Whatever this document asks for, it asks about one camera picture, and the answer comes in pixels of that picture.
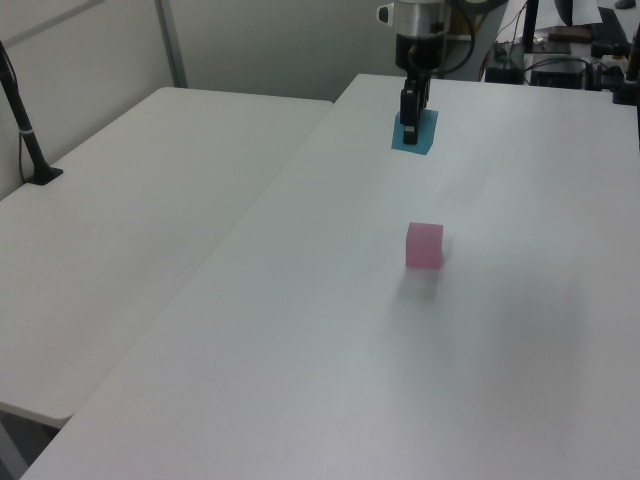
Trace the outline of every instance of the white table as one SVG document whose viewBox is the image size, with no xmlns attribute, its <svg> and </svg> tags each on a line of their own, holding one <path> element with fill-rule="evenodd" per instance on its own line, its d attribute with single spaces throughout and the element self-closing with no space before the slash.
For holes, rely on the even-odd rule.
<svg viewBox="0 0 640 480">
<path fill-rule="evenodd" d="M 162 89 L 0 202 L 0 410 L 63 425 L 329 108 Z"/>
<path fill-rule="evenodd" d="M 636 476 L 635 109 L 434 80 L 423 157 L 402 82 L 354 81 L 26 480 Z"/>
</svg>

